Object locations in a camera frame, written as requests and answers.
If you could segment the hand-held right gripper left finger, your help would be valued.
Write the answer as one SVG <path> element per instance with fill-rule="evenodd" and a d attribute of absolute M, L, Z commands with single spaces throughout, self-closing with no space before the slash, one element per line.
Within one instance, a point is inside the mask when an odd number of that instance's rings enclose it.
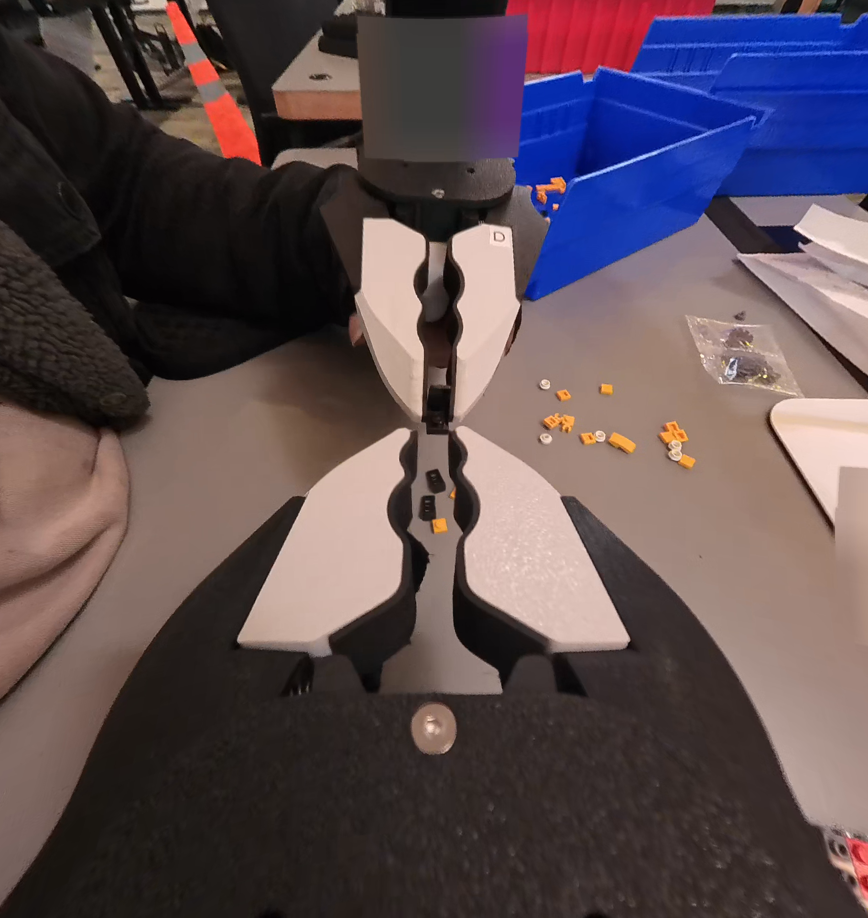
<path fill-rule="evenodd" d="M 398 428 L 334 467 L 302 498 L 241 626 L 241 649 L 341 656 L 378 692 L 417 625 L 428 553 L 409 532 L 416 430 Z"/>

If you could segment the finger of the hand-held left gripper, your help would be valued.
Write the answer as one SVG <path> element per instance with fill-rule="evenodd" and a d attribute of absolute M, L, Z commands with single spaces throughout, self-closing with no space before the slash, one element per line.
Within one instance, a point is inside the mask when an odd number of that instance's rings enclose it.
<path fill-rule="evenodd" d="M 480 224 L 447 248 L 444 287 L 457 330 L 448 367 L 450 416 L 459 424 L 491 383 L 520 313 L 511 229 Z"/>
<path fill-rule="evenodd" d="M 416 288 L 428 266 L 428 242 L 391 218 L 362 224 L 360 285 L 355 301 L 363 338 L 394 400 L 414 422 L 422 419 L 425 348 L 418 324 L 424 306 Z"/>

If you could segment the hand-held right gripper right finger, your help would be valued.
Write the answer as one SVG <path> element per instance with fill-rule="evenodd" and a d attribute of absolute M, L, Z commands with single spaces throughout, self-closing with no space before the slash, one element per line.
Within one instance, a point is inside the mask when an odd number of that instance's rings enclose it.
<path fill-rule="evenodd" d="M 449 437 L 460 527 L 453 626 L 505 685 L 520 659 L 627 649 L 630 636 L 562 494 L 469 427 Z"/>

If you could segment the person's left forearm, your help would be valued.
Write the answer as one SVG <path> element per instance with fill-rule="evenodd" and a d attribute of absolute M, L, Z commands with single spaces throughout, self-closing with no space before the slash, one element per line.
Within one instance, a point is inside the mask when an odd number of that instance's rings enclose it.
<path fill-rule="evenodd" d="M 327 326 L 359 341 L 348 274 L 321 208 L 354 190 L 344 164 L 269 170 L 164 133 L 84 86 L 73 178 L 130 309 L 130 358 L 198 379 Z"/>

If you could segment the person's left hand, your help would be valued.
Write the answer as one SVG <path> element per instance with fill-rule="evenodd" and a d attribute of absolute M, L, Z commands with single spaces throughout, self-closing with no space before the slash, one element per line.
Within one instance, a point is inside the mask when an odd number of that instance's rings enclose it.
<path fill-rule="evenodd" d="M 430 364 L 438 368 L 448 366 L 451 360 L 453 334 L 451 319 L 448 316 L 443 316 L 433 322 L 423 321 L 421 323 L 418 335 L 425 346 Z M 354 347 L 368 345 L 357 312 L 352 313 L 348 318 L 348 338 Z"/>

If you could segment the wooden-edged table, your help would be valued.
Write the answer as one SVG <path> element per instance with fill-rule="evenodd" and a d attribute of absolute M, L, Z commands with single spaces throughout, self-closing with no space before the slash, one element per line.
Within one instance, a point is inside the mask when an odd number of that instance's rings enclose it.
<path fill-rule="evenodd" d="M 276 113 L 290 121 L 359 121 L 359 64 L 322 52 L 319 39 L 316 32 L 273 83 Z"/>

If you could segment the cluster of orange white pieces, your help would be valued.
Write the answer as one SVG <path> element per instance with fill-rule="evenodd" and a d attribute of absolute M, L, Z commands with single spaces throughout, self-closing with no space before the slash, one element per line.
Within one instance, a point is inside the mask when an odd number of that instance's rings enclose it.
<path fill-rule="evenodd" d="M 580 425 L 576 416 L 567 411 L 556 410 L 540 419 L 540 432 L 537 442 L 541 446 L 551 446 L 559 438 L 576 439 L 583 446 L 605 444 L 610 448 L 632 455 L 637 451 L 637 442 L 620 431 L 590 428 Z M 655 433 L 664 454 L 669 462 L 683 469 L 693 469 L 697 459 L 686 452 L 689 437 L 686 429 L 676 420 L 664 422 Z"/>

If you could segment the red plastic bin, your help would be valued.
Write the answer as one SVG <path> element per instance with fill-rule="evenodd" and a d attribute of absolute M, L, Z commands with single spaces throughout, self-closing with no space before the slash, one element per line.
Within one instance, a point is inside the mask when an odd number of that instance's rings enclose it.
<path fill-rule="evenodd" d="M 528 75 L 598 66 L 628 71 L 656 17 L 710 15 L 714 1 L 509 1 L 507 14 L 528 17 Z"/>

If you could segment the orange traffic cone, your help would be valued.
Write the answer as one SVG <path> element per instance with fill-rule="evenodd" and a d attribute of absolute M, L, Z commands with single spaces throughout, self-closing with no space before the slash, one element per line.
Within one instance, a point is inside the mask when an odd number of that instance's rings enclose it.
<path fill-rule="evenodd" d="M 215 66 L 198 43 L 180 5 L 170 1 L 166 3 L 165 8 L 222 155 L 225 158 L 239 158 L 260 165 L 260 151 L 255 133 L 221 82 Z"/>

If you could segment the clear bag of dark parts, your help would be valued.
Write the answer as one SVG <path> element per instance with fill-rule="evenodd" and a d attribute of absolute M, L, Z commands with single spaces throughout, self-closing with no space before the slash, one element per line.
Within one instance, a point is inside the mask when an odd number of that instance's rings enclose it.
<path fill-rule="evenodd" d="M 704 371 L 717 384 L 804 396 L 771 325 L 693 315 L 685 321 Z"/>

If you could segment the person's pale garment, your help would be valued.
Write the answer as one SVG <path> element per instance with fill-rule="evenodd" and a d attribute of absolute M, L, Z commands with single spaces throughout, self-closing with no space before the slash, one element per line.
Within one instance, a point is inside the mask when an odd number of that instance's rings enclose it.
<path fill-rule="evenodd" d="M 0 396 L 0 702 L 93 596 L 129 514 L 116 432 Z"/>

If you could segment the white book stand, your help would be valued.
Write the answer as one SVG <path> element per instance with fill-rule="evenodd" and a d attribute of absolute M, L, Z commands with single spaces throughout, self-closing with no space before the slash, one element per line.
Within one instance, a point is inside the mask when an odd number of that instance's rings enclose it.
<path fill-rule="evenodd" d="M 841 470 L 868 469 L 868 398 L 787 398 L 772 407 L 769 422 L 834 523 Z"/>

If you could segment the white paper bag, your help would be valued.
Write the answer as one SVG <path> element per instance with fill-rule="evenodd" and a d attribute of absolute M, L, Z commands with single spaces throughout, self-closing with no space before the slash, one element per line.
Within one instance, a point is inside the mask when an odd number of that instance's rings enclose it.
<path fill-rule="evenodd" d="M 737 259 L 868 377 L 868 287 L 804 253 L 740 253 Z"/>
<path fill-rule="evenodd" d="M 868 267 L 868 221 L 812 205 L 794 229 L 821 248 Z"/>

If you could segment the person's black jacket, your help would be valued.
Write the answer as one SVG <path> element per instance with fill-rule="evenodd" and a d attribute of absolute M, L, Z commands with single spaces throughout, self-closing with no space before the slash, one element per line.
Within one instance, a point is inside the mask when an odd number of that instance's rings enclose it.
<path fill-rule="evenodd" d="M 26 52 L 0 24 L 0 78 Z M 0 96 L 0 396 L 116 430 L 147 411 L 129 358 L 56 273 L 100 242 L 49 151 Z"/>

